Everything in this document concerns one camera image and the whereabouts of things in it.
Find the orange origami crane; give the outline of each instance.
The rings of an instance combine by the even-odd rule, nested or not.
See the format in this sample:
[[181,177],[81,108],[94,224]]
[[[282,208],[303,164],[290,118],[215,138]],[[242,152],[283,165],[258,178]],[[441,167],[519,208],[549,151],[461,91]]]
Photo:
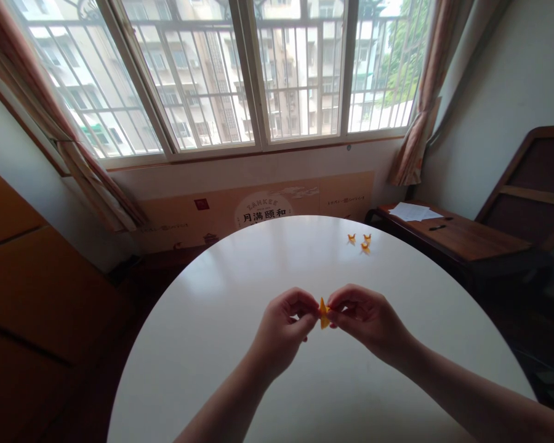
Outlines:
[[322,329],[328,327],[331,321],[326,317],[326,313],[331,309],[324,304],[324,298],[320,297],[320,327]]

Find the oval table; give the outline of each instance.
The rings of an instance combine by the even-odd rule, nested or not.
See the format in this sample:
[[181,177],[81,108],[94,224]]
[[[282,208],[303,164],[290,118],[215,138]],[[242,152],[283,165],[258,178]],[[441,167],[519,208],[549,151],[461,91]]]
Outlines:
[[[355,245],[347,234],[357,234]],[[371,253],[361,250],[371,233]],[[355,221],[285,217],[203,252],[169,286],[139,333],[113,407],[109,443],[170,443],[246,353],[268,302],[292,286],[319,300],[346,283],[383,293],[427,346],[535,399],[476,302],[404,242]],[[464,441],[418,386],[341,330],[319,322],[270,386],[247,442]]]

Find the glass pane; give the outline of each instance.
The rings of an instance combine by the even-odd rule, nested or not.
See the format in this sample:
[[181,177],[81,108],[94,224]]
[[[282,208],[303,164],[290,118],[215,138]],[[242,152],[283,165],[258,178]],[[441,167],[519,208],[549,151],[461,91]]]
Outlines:
[[[180,148],[253,142],[228,2],[122,3]],[[136,5],[144,13],[132,18]]]
[[162,151],[96,2],[8,2],[98,157]]
[[312,1],[302,18],[299,2],[256,4],[271,141],[339,133],[344,10],[343,0]]
[[408,126],[419,85],[431,0],[360,0],[349,132]]

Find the window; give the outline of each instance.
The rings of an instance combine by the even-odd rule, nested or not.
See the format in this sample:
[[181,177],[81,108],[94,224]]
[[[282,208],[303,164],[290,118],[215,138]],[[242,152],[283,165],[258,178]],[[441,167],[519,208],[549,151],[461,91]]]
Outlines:
[[172,51],[172,58],[174,59],[174,64],[177,68],[187,69],[189,67],[187,63],[187,56],[185,55],[185,51],[182,49]]
[[330,110],[322,110],[322,125],[330,125],[331,124],[331,111]]
[[171,125],[172,125],[172,130],[174,131],[174,134],[177,137],[190,137],[191,136],[191,132],[189,131],[189,127],[187,126],[186,123],[177,122],[177,123],[172,123]]
[[47,5],[45,4],[45,0],[35,0],[37,3],[37,7],[41,11],[42,14],[48,14],[49,9],[47,9]]
[[14,4],[17,6],[20,12],[29,11],[28,8],[26,7],[25,0],[14,0]]
[[281,130],[281,119],[277,116],[271,116],[271,128],[275,131]]
[[165,106],[180,104],[179,93],[174,86],[159,87],[158,95]]
[[109,131],[111,131],[111,135],[113,136],[113,138],[115,139],[115,141],[117,143],[119,143],[119,144],[123,143],[122,138],[119,136],[119,133],[117,132],[117,130],[115,128],[109,128]]
[[78,108],[88,109],[88,106],[86,106],[86,103],[84,102],[84,99],[82,99],[82,95],[80,95],[80,92],[78,92],[77,90],[71,90],[70,94],[72,95],[72,97],[74,97]]
[[334,0],[320,0],[318,2],[318,16],[332,18],[334,16]]
[[[431,4],[430,0],[414,0],[412,5],[403,1],[394,14],[363,5],[357,19],[349,132],[409,124],[430,31]],[[380,21],[370,26],[374,17]]]
[[236,42],[232,40],[226,40],[226,46],[228,47],[228,55],[230,56],[230,64],[234,68],[240,66],[240,58],[238,58],[238,49],[236,49]]
[[4,1],[105,167],[403,135],[433,3]]
[[40,40],[39,46],[43,49],[43,52],[54,66],[61,66],[62,63],[60,62],[60,59],[57,58],[57,55],[54,51],[54,47],[52,46],[52,43],[50,41]]
[[160,20],[171,20],[171,12],[168,10],[168,5],[166,4],[166,1],[157,1],[156,8],[158,9]]
[[198,106],[199,99],[197,98],[197,91],[193,89],[185,89],[185,95],[187,96],[187,103],[191,106]]
[[209,128],[207,127],[207,123],[195,123],[195,126],[197,127],[197,134],[209,135]]
[[64,56],[66,57],[66,59],[68,60],[68,62],[70,63],[70,66],[72,66],[73,68],[77,68],[79,67],[80,65],[78,64],[78,61],[76,59],[76,56],[74,55],[74,53],[72,52],[72,50],[70,49],[70,45],[67,44],[67,43],[61,43],[60,44],[60,48],[62,48],[62,52],[64,54]]
[[366,62],[371,48],[370,42],[358,41],[355,47],[355,60]]
[[374,105],[372,103],[363,103],[363,107],[361,109],[361,120],[369,121],[371,119],[373,110]]
[[142,3],[124,2],[123,6],[125,7],[129,20],[148,20],[146,8]]
[[87,90],[86,95],[88,95],[88,100],[90,100],[90,103],[94,109],[102,109],[103,105],[100,104],[98,95],[93,90]]
[[95,134],[100,143],[102,143],[103,145],[109,144],[109,139],[106,137],[105,134],[103,134],[102,132],[96,132]]
[[148,53],[144,54],[146,63],[151,70],[165,70],[166,63],[164,62],[164,55],[161,51],[151,50]]
[[316,44],[314,42],[308,42],[308,66],[314,65],[315,52]]

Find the hand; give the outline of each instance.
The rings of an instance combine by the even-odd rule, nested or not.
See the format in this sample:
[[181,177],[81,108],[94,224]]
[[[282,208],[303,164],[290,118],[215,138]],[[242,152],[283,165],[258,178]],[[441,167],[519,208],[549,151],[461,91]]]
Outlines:
[[319,316],[318,302],[308,292],[296,287],[285,291],[267,306],[246,358],[273,381],[294,360]]
[[367,288],[348,284],[333,292],[326,314],[331,327],[340,327],[375,356],[399,369],[417,343],[386,298]]

